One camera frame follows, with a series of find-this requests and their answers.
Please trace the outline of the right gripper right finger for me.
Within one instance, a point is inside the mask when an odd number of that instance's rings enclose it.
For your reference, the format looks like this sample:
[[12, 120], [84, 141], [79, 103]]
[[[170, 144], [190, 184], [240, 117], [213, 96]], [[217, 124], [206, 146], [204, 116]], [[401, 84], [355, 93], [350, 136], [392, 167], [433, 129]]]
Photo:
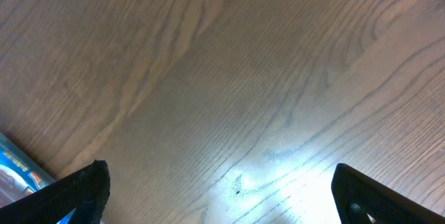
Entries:
[[342, 223], [443, 223], [444, 217], [345, 163], [336, 166], [332, 195]]

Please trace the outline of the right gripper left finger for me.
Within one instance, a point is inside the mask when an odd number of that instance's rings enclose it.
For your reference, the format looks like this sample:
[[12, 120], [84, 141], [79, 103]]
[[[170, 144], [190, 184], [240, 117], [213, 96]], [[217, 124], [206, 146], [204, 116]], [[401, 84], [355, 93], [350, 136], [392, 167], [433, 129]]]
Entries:
[[64, 177], [21, 200], [1, 208], [2, 223], [98, 224], [108, 202], [111, 178], [104, 160]]

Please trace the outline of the blue Kool Fever box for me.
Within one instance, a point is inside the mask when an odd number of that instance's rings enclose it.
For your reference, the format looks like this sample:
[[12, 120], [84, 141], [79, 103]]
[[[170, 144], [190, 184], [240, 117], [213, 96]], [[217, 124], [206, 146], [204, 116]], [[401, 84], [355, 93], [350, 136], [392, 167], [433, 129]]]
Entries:
[[53, 184], [46, 173], [6, 136], [1, 135], [1, 222], [43, 223], [35, 205], [11, 210], [9, 205]]

